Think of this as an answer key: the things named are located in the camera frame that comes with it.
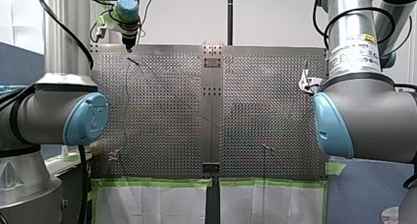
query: perforated metal panel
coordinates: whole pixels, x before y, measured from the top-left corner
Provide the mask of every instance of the perforated metal panel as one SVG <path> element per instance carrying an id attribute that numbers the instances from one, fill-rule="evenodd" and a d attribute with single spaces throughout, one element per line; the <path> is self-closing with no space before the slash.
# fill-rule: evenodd
<path id="1" fill-rule="evenodd" d="M 317 147 L 312 97 L 298 88 L 308 62 L 320 77 L 317 48 L 225 47 L 222 177 L 320 180 L 327 157 Z"/>
<path id="2" fill-rule="evenodd" d="M 95 177 L 202 177 L 200 49 L 94 48 L 93 76 L 110 102 Z"/>
<path id="3" fill-rule="evenodd" d="M 95 177 L 200 178 L 203 162 L 219 162 L 222 177 L 324 178 L 312 98 L 298 88 L 305 61 L 310 76 L 322 75 L 324 50 L 223 46 L 215 58 L 202 46 L 92 51 L 92 75 L 110 102 Z"/>

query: blue joint cap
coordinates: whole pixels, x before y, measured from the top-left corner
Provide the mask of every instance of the blue joint cap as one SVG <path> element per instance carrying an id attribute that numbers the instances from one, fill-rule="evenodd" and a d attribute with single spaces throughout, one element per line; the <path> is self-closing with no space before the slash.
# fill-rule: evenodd
<path id="1" fill-rule="evenodd" d="M 118 14 L 118 17 L 123 21 L 136 21 L 139 15 L 139 1 L 117 0 L 116 12 Z"/>
<path id="2" fill-rule="evenodd" d="M 104 95 L 90 93 L 81 99 L 67 118 L 63 138 L 66 145 L 87 145 L 101 136 L 108 118 Z"/>
<path id="3" fill-rule="evenodd" d="M 354 157 L 349 131 L 336 106 L 327 94 L 314 97 L 316 111 L 316 134 L 320 150 L 331 156 Z"/>

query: white wall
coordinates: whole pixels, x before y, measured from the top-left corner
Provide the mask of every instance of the white wall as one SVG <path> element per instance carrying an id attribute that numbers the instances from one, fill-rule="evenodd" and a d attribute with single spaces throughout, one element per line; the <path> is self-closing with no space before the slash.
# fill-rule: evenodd
<path id="1" fill-rule="evenodd" d="M 142 16 L 148 0 L 141 0 Z M 234 44 L 256 46 L 324 47 L 312 23 L 314 0 L 234 0 Z M 91 21 L 102 11 L 91 8 Z M 0 0 L 0 41 L 42 53 L 41 10 L 37 0 Z M 322 28 L 327 14 L 318 12 Z M 143 44 L 210 44 L 227 42 L 227 0 L 153 0 Z M 417 28 L 397 53 L 387 74 L 396 82 L 417 80 L 414 54 Z M 111 42 L 120 38 L 112 34 Z"/>

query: cable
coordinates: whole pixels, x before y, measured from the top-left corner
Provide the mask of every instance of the cable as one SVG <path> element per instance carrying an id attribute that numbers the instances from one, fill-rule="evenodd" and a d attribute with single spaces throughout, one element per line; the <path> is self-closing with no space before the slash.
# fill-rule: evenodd
<path id="1" fill-rule="evenodd" d="M 325 36 L 325 33 L 319 28 L 319 25 L 317 24 L 317 7 L 319 6 L 319 0 L 315 0 L 314 7 L 313 7 L 313 25 L 316 31 L 321 35 Z"/>
<path id="2" fill-rule="evenodd" d="M 8 224 L 6 217 L 3 216 L 3 214 L 0 212 L 0 224 Z"/>
<path id="3" fill-rule="evenodd" d="M 408 190 L 410 189 L 410 186 L 413 185 L 416 180 L 417 180 L 417 174 L 414 174 L 413 176 L 408 178 L 407 181 L 404 182 L 402 187 Z"/>
<path id="4" fill-rule="evenodd" d="M 144 25 L 145 24 L 145 20 L 147 19 L 147 16 L 148 16 L 148 9 L 149 9 L 149 6 L 150 6 L 150 3 L 152 2 L 152 0 L 149 0 L 148 1 L 148 4 L 147 4 L 147 7 L 145 8 L 145 15 L 144 15 L 144 19 L 143 19 L 143 21 L 142 21 L 142 25 Z"/>
<path id="5" fill-rule="evenodd" d="M 394 84 L 394 87 L 400 87 L 400 88 L 411 88 L 417 91 L 417 85 L 415 84 Z"/>
<path id="6" fill-rule="evenodd" d="M 408 34 L 407 36 L 405 36 L 405 39 L 401 42 L 401 44 L 398 45 L 398 47 L 396 47 L 395 49 L 391 50 L 388 54 L 383 55 L 382 58 L 384 57 L 388 57 L 390 54 L 396 52 L 397 50 L 399 50 L 404 44 L 405 42 L 407 42 L 407 40 L 410 38 L 411 36 L 411 31 L 413 31 L 413 18 L 411 16 L 408 17 L 409 23 L 410 23 L 410 28 L 408 29 Z"/>
<path id="7" fill-rule="evenodd" d="M 45 3 L 44 0 L 39 0 L 39 3 L 46 14 L 48 14 L 52 20 L 54 20 L 64 31 L 67 32 L 67 34 L 69 34 L 77 42 L 77 45 L 83 50 L 84 54 L 89 59 L 89 68 L 92 69 L 94 66 L 94 61 L 92 60 L 92 56 L 89 53 L 89 50 L 83 45 L 83 43 L 77 38 L 76 35 L 74 35 L 64 24 L 59 21 L 58 17 L 53 13 L 51 8 Z"/>
<path id="8" fill-rule="evenodd" d="M 86 212 L 87 212 L 87 196 L 88 196 L 88 178 L 89 178 L 89 172 L 87 170 L 87 158 L 86 158 L 86 149 L 83 145 L 78 145 L 78 150 L 80 152 L 80 161 L 81 161 L 81 169 L 82 169 L 82 198 L 81 198 L 81 208 L 80 208 L 80 214 L 78 223 L 84 224 L 84 221 L 86 219 Z"/>
<path id="9" fill-rule="evenodd" d="M 98 43 L 98 40 L 100 39 L 99 36 L 96 36 L 95 39 L 92 38 L 92 32 L 94 31 L 94 28 L 97 26 L 97 23 L 94 23 L 91 27 L 91 29 L 89 30 L 89 39 L 94 42 L 94 43 Z"/>
<path id="10" fill-rule="evenodd" d="M 3 111 L 11 103 L 15 102 L 17 99 L 19 99 L 21 97 L 27 97 L 28 95 L 33 94 L 33 93 L 34 93 L 34 84 L 31 84 L 30 86 L 28 86 L 25 89 L 21 90 L 17 95 L 15 95 L 13 98 L 11 98 L 7 103 L 5 103 L 0 108 L 0 112 Z"/>
<path id="11" fill-rule="evenodd" d="M 95 2 L 95 3 L 98 3 L 98 4 L 100 4 L 100 5 L 105 5 L 105 6 L 113 6 L 114 4 L 112 4 L 112 3 L 107 3 L 107 2 L 104 2 L 104 1 L 99 1 L 99 0 L 91 0 L 91 1 L 93 1 L 93 2 Z"/>
<path id="12" fill-rule="evenodd" d="M 393 18 L 392 14 L 390 14 L 388 11 L 383 10 L 381 8 L 377 8 L 377 7 L 364 7 L 364 8 L 356 8 L 356 9 L 351 9 L 351 10 L 347 10 L 344 11 L 340 14 L 338 14 L 336 17 L 334 17 L 329 23 L 328 26 L 326 27 L 325 30 L 325 35 L 323 37 L 324 41 L 325 41 L 325 46 L 326 49 L 328 50 L 328 32 L 330 31 L 331 27 L 341 18 L 343 18 L 344 16 L 352 13 L 352 12 L 356 12 L 356 11 L 375 11 L 375 12 L 379 12 L 385 16 L 387 16 L 387 18 L 389 19 L 390 23 L 391 23 L 391 30 L 389 32 L 389 34 L 382 40 L 378 41 L 378 44 L 381 44 L 385 41 L 387 41 L 394 33 L 395 31 L 395 19 Z"/>

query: white label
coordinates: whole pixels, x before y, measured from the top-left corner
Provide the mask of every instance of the white label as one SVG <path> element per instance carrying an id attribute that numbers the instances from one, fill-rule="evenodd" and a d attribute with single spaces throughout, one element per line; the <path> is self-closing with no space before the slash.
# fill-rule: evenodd
<path id="1" fill-rule="evenodd" d="M 349 72 L 379 70 L 378 45 L 368 40 L 347 40 L 331 51 L 330 73 L 348 69 Z"/>

